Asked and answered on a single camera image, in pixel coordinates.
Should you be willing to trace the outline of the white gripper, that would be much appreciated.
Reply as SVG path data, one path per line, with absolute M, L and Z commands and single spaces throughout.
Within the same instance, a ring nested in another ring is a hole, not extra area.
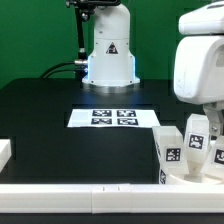
M 223 134 L 224 102 L 218 101 L 224 101 L 224 36 L 181 40 L 175 56 L 174 92 L 183 102 L 204 104 L 210 135 Z

